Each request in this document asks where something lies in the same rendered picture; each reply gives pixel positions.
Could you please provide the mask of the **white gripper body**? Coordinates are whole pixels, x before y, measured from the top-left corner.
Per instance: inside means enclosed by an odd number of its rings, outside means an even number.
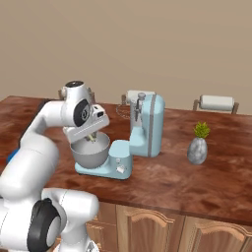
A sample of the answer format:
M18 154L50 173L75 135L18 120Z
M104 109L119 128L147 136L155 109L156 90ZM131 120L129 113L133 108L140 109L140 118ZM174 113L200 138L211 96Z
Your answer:
M81 127L64 127L63 133L68 139L70 144L75 143L89 135L96 132L109 124L109 118L107 115L101 116L94 122L85 123Z

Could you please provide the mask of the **grey metal mixer bowl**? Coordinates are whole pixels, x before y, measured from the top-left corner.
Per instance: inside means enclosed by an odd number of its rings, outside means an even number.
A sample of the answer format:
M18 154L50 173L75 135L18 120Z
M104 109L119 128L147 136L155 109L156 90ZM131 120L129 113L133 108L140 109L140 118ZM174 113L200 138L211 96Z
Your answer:
M81 167L96 168L106 161L109 147L109 137L105 133L97 132L93 140L85 137L73 143L71 145L71 151L75 162Z

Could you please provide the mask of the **light blue stand mixer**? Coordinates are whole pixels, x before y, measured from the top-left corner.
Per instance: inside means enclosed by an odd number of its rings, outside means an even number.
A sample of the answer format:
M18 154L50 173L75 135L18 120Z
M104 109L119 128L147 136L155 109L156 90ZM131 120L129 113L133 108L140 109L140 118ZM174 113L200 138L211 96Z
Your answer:
M130 101L131 134L128 141L110 142L108 157L96 168L83 168L75 163L80 174L127 179L132 173L133 156L156 157L161 148L165 102L158 94L138 94Z

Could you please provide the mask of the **blue object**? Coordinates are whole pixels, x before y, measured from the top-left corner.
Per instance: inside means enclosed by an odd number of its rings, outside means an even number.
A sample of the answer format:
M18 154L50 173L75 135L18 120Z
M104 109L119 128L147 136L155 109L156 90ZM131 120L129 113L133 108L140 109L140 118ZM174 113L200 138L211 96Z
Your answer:
M19 151L19 149L13 150L13 151L8 155L8 157L7 157L7 159L6 159L6 163L8 163L8 162L15 156L15 154L16 154L18 151Z

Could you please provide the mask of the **wooden cupboard door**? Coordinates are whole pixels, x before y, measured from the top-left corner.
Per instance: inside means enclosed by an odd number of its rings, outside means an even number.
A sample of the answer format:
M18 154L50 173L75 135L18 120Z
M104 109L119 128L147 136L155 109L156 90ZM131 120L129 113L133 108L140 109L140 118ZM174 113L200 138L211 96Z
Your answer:
M178 252L252 252L252 226L186 217Z
M178 252L184 217L117 205L119 252Z
M115 206L100 203L98 214L87 223L87 231L100 252L118 252Z

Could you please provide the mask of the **green plant in grey vase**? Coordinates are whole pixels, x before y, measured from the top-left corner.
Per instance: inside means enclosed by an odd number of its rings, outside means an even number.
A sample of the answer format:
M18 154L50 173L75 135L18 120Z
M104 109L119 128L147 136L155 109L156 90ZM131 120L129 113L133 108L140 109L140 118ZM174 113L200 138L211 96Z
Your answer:
M195 138L187 149L187 158L193 164L202 164L208 154L206 138L210 134L210 128L206 122L198 122L193 128Z

